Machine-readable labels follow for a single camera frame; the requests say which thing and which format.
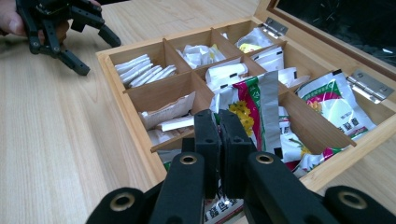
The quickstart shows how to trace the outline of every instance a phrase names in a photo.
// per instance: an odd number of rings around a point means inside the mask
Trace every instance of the plastic wrapper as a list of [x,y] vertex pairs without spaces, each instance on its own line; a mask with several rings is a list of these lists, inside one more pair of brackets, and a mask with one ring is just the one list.
[[273,42],[264,34],[259,27],[254,28],[250,33],[241,37],[235,45],[243,52],[247,53],[255,49],[266,48]]
[[234,112],[259,151],[280,149],[277,71],[247,78],[215,94],[210,109]]
[[183,52],[177,51],[181,57],[189,64],[192,69],[207,65],[210,63],[225,60],[224,55],[219,51],[217,45],[208,47],[205,45],[190,46],[187,45]]

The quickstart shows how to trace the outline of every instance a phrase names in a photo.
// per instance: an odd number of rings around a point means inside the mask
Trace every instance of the white sachet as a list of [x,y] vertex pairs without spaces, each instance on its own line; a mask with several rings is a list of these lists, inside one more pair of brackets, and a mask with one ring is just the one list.
[[157,73],[161,72],[163,69],[160,65],[156,65],[146,71],[143,75],[135,78],[130,84],[129,87],[138,87],[145,84],[150,78],[155,76]]
[[148,71],[152,66],[152,63],[149,63],[146,66],[140,67],[139,70],[135,71],[133,74],[131,74],[130,76],[124,78],[122,80],[122,83],[124,85],[129,84],[131,81],[133,81],[135,78],[139,77],[140,75],[144,74],[146,71]]
[[128,70],[132,69],[133,67],[137,66],[138,64],[142,63],[145,60],[149,60],[149,56],[147,54],[144,54],[142,56],[139,56],[135,59],[132,59],[131,61],[127,63],[121,63],[121,64],[116,64],[116,70],[119,75],[127,72]]

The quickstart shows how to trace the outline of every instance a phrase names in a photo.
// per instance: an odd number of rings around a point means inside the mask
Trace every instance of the wooden tea box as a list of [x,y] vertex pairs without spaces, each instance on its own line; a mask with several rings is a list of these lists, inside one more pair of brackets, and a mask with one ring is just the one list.
[[[287,108],[293,132],[308,148],[347,147],[347,150],[334,155],[301,178],[309,189],[322,189],[396,134],[396,94],[392,93],[392,89],[396,89],[396,68],[291,16],[276,7],[276,4],[276,0],[261,0],[255,15],[251,18],[213,24],[211,27],[97,53],[131,138],[143,160],[147,160],[147,167],[157,172],[157,178],[164,178],[165,171],[156,150],[180,148],[181,139],[193,136],[193,130],[154,145],[138,113],[157,110],[195,91],[191,110],[194,114],[209,108],[214,95],[205,84],[205,72],[214,64],[191,69],[177,53],[177,49],[183,50],[186,45],[216,44],[226,57],[224,62],[240,58],[249,69],[248,75],[254,77],[265,72],[249,57],[256,51],[243,53],[234,43],[258,26],[267,30],[268,37],[274,45],[282,47],[285,68],[297,67],[298,76],[310,75],[312,80],[342,69],[344,74],[350,77],[350,82],[356,82],[354,93],[357,102],[376,125],[376,128],[362,138],[352,141],[300,99],[294,93],[297,87],[287,88],[279,83],[279,105]],[[165,67],[174,64],[177,73],[140,87],[125,87],[115,65],[126,63],[143,54],[147,54],[155,65]]]

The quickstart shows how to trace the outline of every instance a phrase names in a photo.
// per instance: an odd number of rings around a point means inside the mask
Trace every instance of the light wood surface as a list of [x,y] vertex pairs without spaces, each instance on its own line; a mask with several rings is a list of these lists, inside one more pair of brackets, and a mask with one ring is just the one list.
[[[251,16],[258,4],[134,0],[104,6],[103,16],[128,45]],[[24,38],[0,37],[0,223],[84,223],[111,190],[145,191],[165,175],[131,140],[95,55],[109,46],[89,27],[70,31],[65,44],[91,68],[87,77],[32,55]],[[363,189],[396,213],[395,143],[330,185]]]

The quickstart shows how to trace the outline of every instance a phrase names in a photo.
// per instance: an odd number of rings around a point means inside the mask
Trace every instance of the colorful snack packet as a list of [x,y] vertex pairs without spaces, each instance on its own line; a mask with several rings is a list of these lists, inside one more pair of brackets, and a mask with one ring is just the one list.
[[[357,140],[375,128],[375,124],[361,109],[341,70],[304,84],[297,95],[306,101],[335,127]],[[343,148],[325,148],[320,155],[305,154],[294,173],[300,177],[328,160]]]
[[277,71],[247,78],[219,90],[210,109],[234,112],[259,151],[281,150],[278,122]]

